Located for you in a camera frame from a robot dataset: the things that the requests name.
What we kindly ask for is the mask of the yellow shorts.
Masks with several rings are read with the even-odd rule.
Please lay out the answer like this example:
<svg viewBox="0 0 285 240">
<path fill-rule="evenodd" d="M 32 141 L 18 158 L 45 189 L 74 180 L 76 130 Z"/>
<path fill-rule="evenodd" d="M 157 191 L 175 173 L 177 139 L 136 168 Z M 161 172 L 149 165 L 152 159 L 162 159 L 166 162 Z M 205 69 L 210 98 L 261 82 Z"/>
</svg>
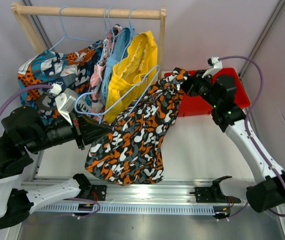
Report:
<svg viewBox="0 0 285 240">
<path fill-rule="evenodd" d="M 138 99 L 157 73 L 158 46 L 152 31 L 133 37 L 124 58 L 112 68 L 104 120 L 111 123 Z"/>
</svg>

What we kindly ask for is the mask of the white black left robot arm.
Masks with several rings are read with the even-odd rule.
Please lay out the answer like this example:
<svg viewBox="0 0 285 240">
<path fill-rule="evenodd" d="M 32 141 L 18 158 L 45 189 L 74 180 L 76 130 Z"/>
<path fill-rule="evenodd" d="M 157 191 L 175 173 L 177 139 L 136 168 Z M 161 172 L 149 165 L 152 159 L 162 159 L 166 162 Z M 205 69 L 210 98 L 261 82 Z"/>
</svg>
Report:
<svg viewBox="0 0 285 240">
<path fill-rule="evenodd" d="M 84 149 L 110 133 L 109 125 L 76 112 L 71 113 L 71 121 L 62 119 L 45 125 L 32 107 L 13 110 L 1 124 L 4 132 L 0 137 L 0 230 L 13 227 L 42 207 L 61 200 L 93 198 L 93 186 L 82 173 L 37 190 L 21 189 L 21 176 L 33 163 L 33 154 L 70 141 Z"/>
</svg>

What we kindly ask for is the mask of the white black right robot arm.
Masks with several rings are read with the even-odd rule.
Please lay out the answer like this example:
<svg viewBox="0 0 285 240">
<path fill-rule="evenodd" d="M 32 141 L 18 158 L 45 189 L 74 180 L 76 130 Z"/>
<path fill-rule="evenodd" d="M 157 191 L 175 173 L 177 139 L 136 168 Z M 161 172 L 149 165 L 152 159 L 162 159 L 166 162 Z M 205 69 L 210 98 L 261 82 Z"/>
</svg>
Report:
<svg viewBox="0 0 285 240">
<path fill-rule="evenodd" d="M 210 190 L 211 197 L 217 202 L 228 196 L 246 200 L 257 213 L 285 204 L 285 170 L 262 145 L 248 115 L 235 103 L 235 79 L 221 74 L 210 83 L 201 71 L 189 76 L 182 89 L 188 96 L 199 96 L 212 107 L 213 121 L 238 148 L 254 177 L 253 181 L 231 176 L 217 178 L 213 181 L 216 186 Z"/>
</svg>

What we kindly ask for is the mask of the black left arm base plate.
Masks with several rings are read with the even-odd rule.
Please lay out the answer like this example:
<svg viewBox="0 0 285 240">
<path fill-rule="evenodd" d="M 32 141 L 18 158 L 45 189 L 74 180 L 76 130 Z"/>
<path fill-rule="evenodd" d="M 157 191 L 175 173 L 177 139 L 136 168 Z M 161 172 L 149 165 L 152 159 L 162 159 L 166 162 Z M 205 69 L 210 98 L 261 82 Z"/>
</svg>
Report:
<svg viewBox="0 0 285 240">
<path fill-rule="evenodd" d="M 76 196 L 78 199 L 93 201 L 105 201 L 107 195 L 107 186 L 102 184 L 91 184 L 89 179 L 83 173 L 77 173 L 72 177 L 77 181 L 80 192 Z"/>
</svg>

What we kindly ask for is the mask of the light blue shorts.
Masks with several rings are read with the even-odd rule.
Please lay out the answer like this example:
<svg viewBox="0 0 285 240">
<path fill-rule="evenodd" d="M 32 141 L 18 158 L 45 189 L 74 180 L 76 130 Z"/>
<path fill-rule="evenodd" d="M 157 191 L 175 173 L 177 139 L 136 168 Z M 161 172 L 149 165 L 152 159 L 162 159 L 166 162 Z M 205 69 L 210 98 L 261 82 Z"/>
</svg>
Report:
<svg viewBox="0 0 285 240">
<path fill-rule="evenodd" d="M 128 56 L 127 48 L 131 44 L 133 36 L 135 35 L 135 28 L 132 26 L 126 26 L 120 32 L 115 41 L 114 48 L 112 51 L 111 56 L 107 58 L 106 67 L 104 71 L 104 78 L 101 84 L 101 100 L 102 103 L 106 106 L 107 105 L 107 97 L 108 97 L 108 85 L 110 83 L 113 67 L 119 63 L 123 58 Z"/>
</svg>

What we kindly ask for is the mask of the orange black camo shorts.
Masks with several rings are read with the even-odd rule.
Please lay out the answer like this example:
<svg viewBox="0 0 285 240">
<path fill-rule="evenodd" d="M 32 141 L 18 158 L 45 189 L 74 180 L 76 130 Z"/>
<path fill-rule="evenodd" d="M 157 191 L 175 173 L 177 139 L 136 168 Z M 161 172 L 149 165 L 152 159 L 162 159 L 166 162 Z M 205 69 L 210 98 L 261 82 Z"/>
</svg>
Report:
<svg viewBox="0 0 285 240">
<path fill-rule="evenodd" d="M 176 67 L 150 85 L 111 123 L 112 131 L 89 145 L 85 169 L 117 185 L 156 184 L 164 178 L 161 146 L 176 123 L 190 74 Z"/>
</svg>

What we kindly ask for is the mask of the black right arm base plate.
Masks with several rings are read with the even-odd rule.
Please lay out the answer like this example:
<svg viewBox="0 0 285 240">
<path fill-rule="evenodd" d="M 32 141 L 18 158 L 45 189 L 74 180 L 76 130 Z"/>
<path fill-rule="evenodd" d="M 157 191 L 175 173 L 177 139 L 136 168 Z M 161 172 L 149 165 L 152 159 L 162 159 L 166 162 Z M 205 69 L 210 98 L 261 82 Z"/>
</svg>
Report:
<svg viewBox="0 0 285 240">
<path fill-rule="evenodd" d="M 219 187 L 219 183 L 222 180 L 232 178 L 231 176 L 222 176 L 212 181 L 211 186 L 199 186 L 194 187 L 190 195 L 195 197 L 197 203 L 235 203 L 240 204 L 241 200 L 234 196 L 224 195 Z"/>
</svg>

